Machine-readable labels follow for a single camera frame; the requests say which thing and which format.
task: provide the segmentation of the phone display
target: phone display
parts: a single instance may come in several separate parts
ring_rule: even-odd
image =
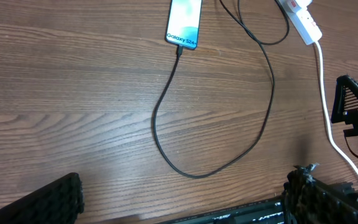
[[[190,49],[197,47],[202,0],[172,0],[167,34],[168,42]]]

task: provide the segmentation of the white power strip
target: white power strip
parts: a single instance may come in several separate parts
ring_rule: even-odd
[[[284,8],[287,16],[291,19],[293,25],[298,30],[303,41],[306,45],[313,44],[317,42],[322,36],[323,33],[320,31],[316,22],[313,20],[307,8],[300,9],[296,13],[293,12],[288,4],[296,6],[296,1],[294,0],[278,0],[279,3]]]

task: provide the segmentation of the phone screen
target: phone screen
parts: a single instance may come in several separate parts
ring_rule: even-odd
[[[167,41],[190,49],[197,47],[202,0],[172,0]]]

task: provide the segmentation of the socket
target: socket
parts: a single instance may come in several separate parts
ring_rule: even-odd
[[[279,3],[284,8],[287,16],[292,21],[292,24],[295,26],[300,36],[306,45],[310,45],[314,42],[317,42],[322,36],[320,28],[317,26],[316,22],[313,20],[311,14],[307,8],[303,8],[298,12],[294,13],[288,7],[287,1],[292,0],[278,0]]]

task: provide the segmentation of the wood grain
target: wood grain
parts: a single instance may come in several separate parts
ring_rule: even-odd
[[[234,1],[225,2],[234,10]],[[150,127],[175,61],[175,46],[163,38],[169,4],[0,0],[0,208],[69,172],[80,174],[85,193],[77,223],[164,221],[273,197],[293,165],[312,162],[321,164],[320,180],[358,188],[325,136],[314,48],[292,24],[286,40],[266,46],[277,83],[255,149],[207,179],[172,171]],[[323,31],[330,108],[336,78],[358,79],[358,1],[315,0],[310,11]],[[263,41],[285,33],[273,1],[244,1],[243,16]],[[248,148],[267,109],[270,79],[258,45],[219,1],[204,1],[199,47],[184,51],[158,113],[171,160],[204,174]],[[345,150],[347,127],[333,127]],[[358,153],[358,140],[350,144]]]

